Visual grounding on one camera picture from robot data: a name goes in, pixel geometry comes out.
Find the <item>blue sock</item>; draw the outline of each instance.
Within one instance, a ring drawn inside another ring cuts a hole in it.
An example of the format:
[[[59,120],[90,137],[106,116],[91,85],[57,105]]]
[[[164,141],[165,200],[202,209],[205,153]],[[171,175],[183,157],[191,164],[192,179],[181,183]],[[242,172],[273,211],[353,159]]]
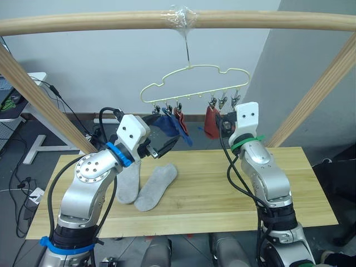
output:
[[[192,141],[192,139],[190,138],[190,136],[185,133],[185,131],[183,130],[182,126],[181,126],[180,123],[179,123],[179,120],[177,120],[177,118],[174,117],[174,116],[170,116],[170,118],[171,118],[172,122],[174,123],[176,129],[178,130],[180,136],[183,137],[183,140],[184,140],[189,146],[192,146],[192,145],[193,145],[193,141]]]
[[[162,115],[152,125],[157,126],[159,129],[161,129],[166,134],[166,136],[174,137],[179,135],[176,126],[168,115]]]

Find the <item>white wall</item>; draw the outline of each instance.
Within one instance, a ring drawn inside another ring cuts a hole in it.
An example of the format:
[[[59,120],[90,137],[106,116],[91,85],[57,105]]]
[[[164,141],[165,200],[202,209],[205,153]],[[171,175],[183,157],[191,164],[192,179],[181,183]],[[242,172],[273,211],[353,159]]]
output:
[[[277,10],[280,0],[11,0],[0,1],[0,18],[76,12],[169,9],[171,4],[190,9]],[[195,29],[188,35],[193,64],[238,67],[253,73],[268,29]],[[142,103],[143,87],[187,65],[183,38],[174,30],[118,30],[28,34],[5,37],[14,57],[28,72],[44,71],[77,112],[98,112],[120,107],[125,112],[150,113]],[[147,98],[162,98],[241,83],[243,76],[218,75],[212,70],[179,75]],[[245,95],[247,87],[241,90]],[[210,95],[181,100],[185,113],[205,113]],[[226,104],[230,111],[230,100]]]
[[[355,0],[282,0],[281,11],[356,15]],[[339,53],[351,32],[274,29],[245,101],[259,103],[259,134],[270,139]],[[356,69],[339,82],[282,146],[303,147],[311,164],[356,142]]]

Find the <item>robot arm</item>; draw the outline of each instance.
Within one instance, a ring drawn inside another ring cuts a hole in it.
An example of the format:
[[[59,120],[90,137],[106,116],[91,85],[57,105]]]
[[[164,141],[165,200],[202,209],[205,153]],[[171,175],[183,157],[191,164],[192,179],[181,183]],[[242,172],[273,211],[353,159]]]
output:
[[[73,182],[62,199],[53,237],[41,239],[41,244],[47,247],[43,267],[88,266],[109,184],[124,167],[148,155],[161,157],[177,141],[175,138],[156,151],[150,146],[150,128],[142,118],[122,113],[120,119],[116,145],[107,143],[107,149],[88,154],[77,162]]]
[[[267,227],[273,225],[267,236],[267,264],[290,266],[299,260],[315,263],[303,228],[295,217],[289,180],[275,163],[272,153],[256,136],[258,104],[250,102],[237,105],[235,112],[235,131],[229,138],[229,145],[232,152],[239,155],[241,168],[251,179],[255,196],[269,207],[273,215],[270,217],[265,208],[258,205],[263,231],[266,232]]]

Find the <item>gray sock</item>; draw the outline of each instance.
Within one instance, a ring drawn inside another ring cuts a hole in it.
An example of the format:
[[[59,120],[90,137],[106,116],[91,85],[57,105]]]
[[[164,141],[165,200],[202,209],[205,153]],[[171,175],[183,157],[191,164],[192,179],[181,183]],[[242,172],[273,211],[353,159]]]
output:
[[[171,163],[164,167],[156,167],[135,200],[136,208],[139,211],[153,209],[176,176],[177,169]]]
[[[129,204],[135,201],[139,194],[140,165],[132,163],[129,167],[123,168],[117,175],[116,198],[120,203]]]

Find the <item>green object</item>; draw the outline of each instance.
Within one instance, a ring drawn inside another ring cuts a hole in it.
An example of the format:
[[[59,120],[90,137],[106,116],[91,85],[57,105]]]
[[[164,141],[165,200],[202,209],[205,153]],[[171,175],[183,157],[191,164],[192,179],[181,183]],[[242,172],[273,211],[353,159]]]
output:
[[[2,111],[9,110],[10,108],[16,107],[15,103],[11,99],[6,99],[5,103],[1,106]]]
[[[298,265],[298,267],[314,267],[315,265],[313,263],[303,263]]]
[[[235,149],[238,149],[238,148],[239,148],[240,146],[242,146],[244,143],[247,143],[247,142],[250,142],[250,141],[254,141],[254,140],[261,141],[261,140],[263,140],[263,138],[265,138],[264,135],[243,139],[242,141],[238,142],[237,144],[234,144],[234,145],[231,147],[231,151],[234,151]]]

